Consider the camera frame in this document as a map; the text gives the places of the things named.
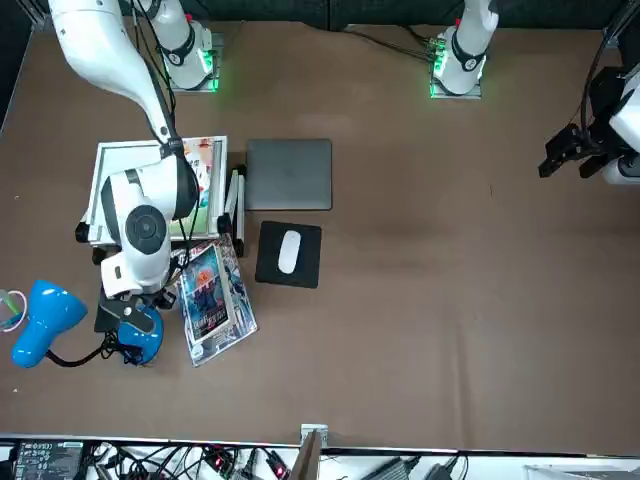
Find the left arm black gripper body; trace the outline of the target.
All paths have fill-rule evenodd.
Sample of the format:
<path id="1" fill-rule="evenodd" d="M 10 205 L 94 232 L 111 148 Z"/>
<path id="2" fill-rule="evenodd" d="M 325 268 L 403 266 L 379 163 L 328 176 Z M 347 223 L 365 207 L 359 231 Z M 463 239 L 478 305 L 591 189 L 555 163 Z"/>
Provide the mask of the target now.
<path id="1" fill-rule="evenodd" d="M 622 141 L 610 125 L 610 120 L 617 115 L 626 95 L 625 69 L 619 66 L 605 66 L 592 78 L 584 94 L 584 106 L 591 108 L 593 120 L 581 126 L 583 150 L 577 160 L 592 155 L 603 155 L 616 152 Z"/>

